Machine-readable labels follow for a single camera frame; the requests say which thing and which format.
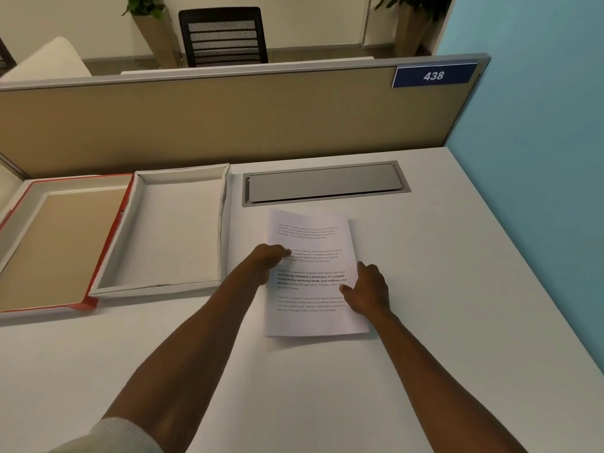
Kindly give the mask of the white knit sleeve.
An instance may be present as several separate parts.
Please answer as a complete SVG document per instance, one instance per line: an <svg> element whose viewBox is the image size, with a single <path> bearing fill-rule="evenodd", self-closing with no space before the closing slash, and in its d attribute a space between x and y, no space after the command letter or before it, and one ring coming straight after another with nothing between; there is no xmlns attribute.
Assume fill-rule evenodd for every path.
<svg viewBox="0 0 604 453"><path fill-rule="evenodd" d="M140 426L110 417L101 419L86 435L46 453L163 453L163 450Z"/></svg>

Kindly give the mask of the blue number sign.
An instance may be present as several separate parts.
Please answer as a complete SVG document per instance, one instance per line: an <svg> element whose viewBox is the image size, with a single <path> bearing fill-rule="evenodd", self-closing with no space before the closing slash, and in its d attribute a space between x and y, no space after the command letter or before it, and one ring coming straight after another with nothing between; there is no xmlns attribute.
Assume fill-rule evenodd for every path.
<svg viewBox="0 0 604 453"><path fill-rule="evenodd" d="M470 82L477 66L477 62L399 66L396 68L391 87L400 89L466 84Z"/></svg>

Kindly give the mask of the potted plant in tall planter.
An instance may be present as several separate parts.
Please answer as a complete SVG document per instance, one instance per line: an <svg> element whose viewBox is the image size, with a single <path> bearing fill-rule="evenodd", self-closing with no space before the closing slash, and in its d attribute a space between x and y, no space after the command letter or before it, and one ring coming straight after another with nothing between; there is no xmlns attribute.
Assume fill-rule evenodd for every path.
<svg viewBox="0 0 604 453"><path fill-rule="evenodd" d="M162 69L182 65L182 53L164 0L127 0L129 14Z"/></svg>
<svg viewBox="0 0 604 453"><path fill-rule="evenodd" d="M397 9L393 53L414 57L430 28L445 18L453 0L378 0L374 11Z"/></svg>

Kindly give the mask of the person's right hand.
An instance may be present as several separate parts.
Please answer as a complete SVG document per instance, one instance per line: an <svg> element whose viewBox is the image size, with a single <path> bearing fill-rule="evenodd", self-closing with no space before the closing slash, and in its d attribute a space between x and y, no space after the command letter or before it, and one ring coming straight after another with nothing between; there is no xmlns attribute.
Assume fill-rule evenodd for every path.
<svg viewBox="0 0 604 453"><path fill-rule="evenodd" d="M388 317L389 287L376 265L366 266L357 262L358 278L352 288L359 290L359 297L344 297L351 310L364 316L370 323L376 319Z"/></svg>

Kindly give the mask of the person's right forearm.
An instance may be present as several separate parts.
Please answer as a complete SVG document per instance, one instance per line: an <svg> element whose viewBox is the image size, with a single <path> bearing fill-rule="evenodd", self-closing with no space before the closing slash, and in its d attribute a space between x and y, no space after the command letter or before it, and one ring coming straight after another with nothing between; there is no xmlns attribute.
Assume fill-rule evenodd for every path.
<svg viewBox="0 0 604 453"><path fill-rule="evenodd" d="M388 309L368 310L434 453L528 453Z"/></svg>

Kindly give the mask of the white cardboard box tray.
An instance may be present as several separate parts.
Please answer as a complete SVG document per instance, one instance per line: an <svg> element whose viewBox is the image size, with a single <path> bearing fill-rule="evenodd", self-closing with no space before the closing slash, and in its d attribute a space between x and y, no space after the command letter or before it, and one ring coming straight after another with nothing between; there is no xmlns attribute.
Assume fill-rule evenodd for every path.
<svg viewBox="0 0 604 453"><path fill-rule="evenodd" d="M209 294L227 274L230 164L140 170L91 297Z"/></svg>

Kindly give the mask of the black mesh office chair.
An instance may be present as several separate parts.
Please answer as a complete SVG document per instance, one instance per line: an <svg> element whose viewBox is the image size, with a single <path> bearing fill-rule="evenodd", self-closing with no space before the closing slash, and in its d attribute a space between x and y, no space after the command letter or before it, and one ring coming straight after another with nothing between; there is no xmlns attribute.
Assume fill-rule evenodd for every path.
<svg viewBox="0 0 604 453"><path fill-rule="evenodd" d="M185 9L178 20L189 68L269 62L257 6Z"/></svg>

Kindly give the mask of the beige desk partition panel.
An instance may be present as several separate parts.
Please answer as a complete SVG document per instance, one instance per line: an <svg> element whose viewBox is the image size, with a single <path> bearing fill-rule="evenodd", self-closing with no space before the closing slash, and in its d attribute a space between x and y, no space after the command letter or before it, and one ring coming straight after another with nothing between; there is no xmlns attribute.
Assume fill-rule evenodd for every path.
<svg viewBox="0 0 604 453"><path fill-rule="evenodd" d="M154 70L0 83L0 166L19 179L442 147L486 53ZM399 66L477 62L393 89Z"/></svg>

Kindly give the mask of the person's left forearm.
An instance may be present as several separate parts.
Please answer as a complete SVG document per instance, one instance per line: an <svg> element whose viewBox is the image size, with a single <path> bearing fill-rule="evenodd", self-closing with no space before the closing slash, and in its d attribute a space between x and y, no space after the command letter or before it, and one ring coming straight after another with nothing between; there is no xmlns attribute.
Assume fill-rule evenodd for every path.
<svg viewBox="0 0 604 453"><path fill-rule="evenodd" d="M140 427L163 453L186 453L198 432L268 269L238 266L149 355L103 416Z"/></svg>

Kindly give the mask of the person's left hand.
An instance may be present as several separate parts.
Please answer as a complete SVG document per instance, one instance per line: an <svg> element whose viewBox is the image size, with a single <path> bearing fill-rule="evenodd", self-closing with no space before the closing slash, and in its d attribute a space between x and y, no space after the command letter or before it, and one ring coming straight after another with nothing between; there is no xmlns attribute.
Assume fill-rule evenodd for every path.
<svg viewBox="0 0 604 453"><path fill-rule="evenodd" d="M261 285L266 284L269 279L270 270L275 268L283 259L285 259L271 259L270 245L280 244L259 244L237 267L238 275L250 286L258 288Z"/></svg>

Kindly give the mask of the printed white paper sheet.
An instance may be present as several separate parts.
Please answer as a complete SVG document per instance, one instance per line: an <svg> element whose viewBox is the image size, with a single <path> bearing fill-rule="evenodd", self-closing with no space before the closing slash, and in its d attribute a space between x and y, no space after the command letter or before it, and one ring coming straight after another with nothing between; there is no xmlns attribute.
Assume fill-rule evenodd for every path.
<svg viewBox="0 0 604 453"><path fill-rule="evenodd" d="M268 211L268 244L291 250L271 269L264 334L270 338L367 334L368 321L339 291L358 279L350 222L343 215Z"/></svg>

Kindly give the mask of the red-edged cardboard box lid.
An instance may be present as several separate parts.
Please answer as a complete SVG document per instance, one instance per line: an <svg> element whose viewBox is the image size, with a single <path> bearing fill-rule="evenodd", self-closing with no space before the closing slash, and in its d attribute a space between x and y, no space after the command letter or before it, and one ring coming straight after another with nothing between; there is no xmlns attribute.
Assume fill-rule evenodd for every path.
<svg viewBox="0 0 604 453"><path fill-rule="evenodd" d="M0 212L0 320L90 313L133 174L24 181Z"/></svg>

